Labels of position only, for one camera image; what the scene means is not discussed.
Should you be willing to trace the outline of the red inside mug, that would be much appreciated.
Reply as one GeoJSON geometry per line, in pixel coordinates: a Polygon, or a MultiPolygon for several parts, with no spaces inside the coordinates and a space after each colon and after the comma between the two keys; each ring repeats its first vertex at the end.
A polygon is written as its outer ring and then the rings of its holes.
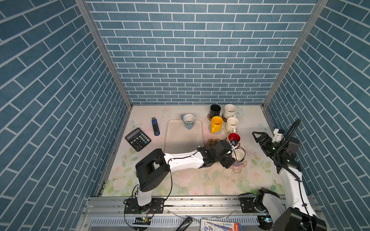
{"type": "Polygon", "coordinates": [[[228,134],[226,140],[232,146],[237,147],[240,145],[241,136],[238,133],[232,132],[228,134]]]}

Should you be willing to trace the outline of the brown paw print coaster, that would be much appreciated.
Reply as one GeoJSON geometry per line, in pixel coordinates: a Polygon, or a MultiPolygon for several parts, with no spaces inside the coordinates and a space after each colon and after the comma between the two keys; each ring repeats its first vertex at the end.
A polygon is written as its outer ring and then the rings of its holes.
{"type": "Polygon", "coordinates": [[[220,139],[209,139],[206,143],[206,147],[213,146],[217,144],[220,141],[220,139]]]}

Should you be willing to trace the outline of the pink flower coaster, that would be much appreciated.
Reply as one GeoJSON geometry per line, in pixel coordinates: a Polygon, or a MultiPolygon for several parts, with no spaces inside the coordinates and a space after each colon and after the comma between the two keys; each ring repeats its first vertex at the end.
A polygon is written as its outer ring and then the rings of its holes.
{"type": "Polygon", "coordinates": [[[242,169],[244,168],[244,167],[246,167],[247,166],[247,161],[244,161],[244,162],[235,162],[233,165],[232,165],[232,171],[234,172],[234,173],[237,173],[237,174],[239,174],[239,173],[241,173],[242,172],[242,169]]]}

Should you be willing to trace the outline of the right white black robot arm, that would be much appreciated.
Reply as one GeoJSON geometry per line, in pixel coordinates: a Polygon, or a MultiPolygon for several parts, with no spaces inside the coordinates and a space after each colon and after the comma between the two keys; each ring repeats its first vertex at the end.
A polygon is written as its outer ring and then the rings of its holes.
{"type": "Polygon", "coordinates": [[[266,188],[257,192],[254,200],[257,210],[268,212],[272,218],[274,231],[325,231],[327,225],[320,219],[309,203],[300,164],[296,161],[299,141],[284,136],[279,129],[271,138],[265,132],[253,132],[255,141],[277,168],[285,191],[286,203],[283,204],[277,193],[266,188]]]}

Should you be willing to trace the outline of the white mug grey handle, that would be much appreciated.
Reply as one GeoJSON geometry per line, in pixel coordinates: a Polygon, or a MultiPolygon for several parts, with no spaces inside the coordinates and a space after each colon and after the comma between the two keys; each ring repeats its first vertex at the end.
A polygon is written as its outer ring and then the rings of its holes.
{"type": "Polygon", "coordinates": [[[236,160],[233,167],[246,167],[246,153],[242,148],[234,149],[232,156],[236,160]]]}

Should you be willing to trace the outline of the beige serving tray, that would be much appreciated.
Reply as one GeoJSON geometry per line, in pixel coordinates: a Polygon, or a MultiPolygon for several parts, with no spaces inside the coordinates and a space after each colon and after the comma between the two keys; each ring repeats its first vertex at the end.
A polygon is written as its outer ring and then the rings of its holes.
{"type": "Polygon", "coordinates": [[[203,123],[195,120],[188,130],[181,119],[170,120],[167,124],[164,153],[182,154],[204,146],[203,123]]]}

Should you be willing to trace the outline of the cream white mug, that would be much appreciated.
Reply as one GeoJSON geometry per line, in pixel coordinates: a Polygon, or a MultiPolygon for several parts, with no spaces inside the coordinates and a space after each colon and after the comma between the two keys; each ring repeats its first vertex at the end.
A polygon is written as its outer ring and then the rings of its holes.
{"type": "Polygon", "coordinates": [[[239,120],[236,117],[229,117],[226,121],[225,131],[227,134],[237,132],[239,120]]]}

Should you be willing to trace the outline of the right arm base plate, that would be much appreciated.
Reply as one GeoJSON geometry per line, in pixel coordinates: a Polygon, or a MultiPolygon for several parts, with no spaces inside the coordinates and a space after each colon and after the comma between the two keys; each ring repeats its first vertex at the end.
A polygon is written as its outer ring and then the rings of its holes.
{"type": "Polygon", "coordinates": [[[266,213],[264,205],[256,201],[252,197],[241,197],[239,199],[242,213],[266,213]]]}

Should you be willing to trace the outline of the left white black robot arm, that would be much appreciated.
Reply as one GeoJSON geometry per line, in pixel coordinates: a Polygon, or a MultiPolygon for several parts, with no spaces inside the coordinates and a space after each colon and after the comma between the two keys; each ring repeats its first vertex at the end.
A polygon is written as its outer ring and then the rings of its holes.
{"type": "Polygon", "coordinates": [[[155,149],[136,166],[136,176],[139,181],[136,200],[140,207],[147,206],[152,201],[152,191],[157,188],[168,173],[188,168],[211,167],[220,163],[226,169],[236,162],[233,154],[238,146],[237,141],[221,140],[209,147],[198,147],[196,150],[182,154],[164,153],[161,148],[155,149]]]}

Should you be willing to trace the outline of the yellow mug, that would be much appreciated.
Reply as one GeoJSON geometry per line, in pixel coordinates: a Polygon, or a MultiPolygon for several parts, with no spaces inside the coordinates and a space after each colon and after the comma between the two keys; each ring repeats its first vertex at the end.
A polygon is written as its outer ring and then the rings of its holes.
{"type": "Polygon", "coordinates": [[[211,134],[219,133],[222,130],[223,119],[219,116],[214,116],[211,120],[210,131],[211,134]]]}

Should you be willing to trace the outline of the light blue floral mug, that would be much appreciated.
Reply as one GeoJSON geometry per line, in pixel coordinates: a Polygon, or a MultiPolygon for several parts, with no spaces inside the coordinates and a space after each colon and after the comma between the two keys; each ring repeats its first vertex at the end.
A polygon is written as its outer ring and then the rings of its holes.
{"type": "Polygon", "coordinates": [[[185,127],[188,130],[191,130],[195,124],[195,116],[193,114],[185,114],[181,115],[181,119],[183,120],[185,127]]]}

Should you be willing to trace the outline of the black mug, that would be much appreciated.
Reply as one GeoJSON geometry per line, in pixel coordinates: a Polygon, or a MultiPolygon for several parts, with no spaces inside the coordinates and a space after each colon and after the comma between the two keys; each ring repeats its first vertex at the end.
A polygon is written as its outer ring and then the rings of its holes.
{"type": "Polygon", "coordinates": [[[221,112],[221,107],[219,105],[211,105],[210,112],[209,112],[210,120],[215,116],[219,116],[220,112],[221,112]]]}

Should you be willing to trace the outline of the white speckled mug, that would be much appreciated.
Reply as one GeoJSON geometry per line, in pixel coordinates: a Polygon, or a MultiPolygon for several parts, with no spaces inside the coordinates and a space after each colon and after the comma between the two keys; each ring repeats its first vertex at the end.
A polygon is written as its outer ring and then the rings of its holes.
{"type": "Polygon", "coordinates": [[[237,108],[234,105],[232,104],[225,105],[223,113],[224,119],[227,120],[230,117],[236,117],[236,112],[237,108]]]}

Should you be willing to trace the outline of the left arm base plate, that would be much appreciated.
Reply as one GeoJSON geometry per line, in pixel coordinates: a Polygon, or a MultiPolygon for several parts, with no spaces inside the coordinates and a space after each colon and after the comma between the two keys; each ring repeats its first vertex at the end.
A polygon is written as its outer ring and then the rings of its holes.
{"type": "Polygon", "coordinates": [[[139,206],[136,198],[128,198],[124,200],[125,210],[127,214],[162,214],[164,199],[153,198],[148,205],[139,206]]]}

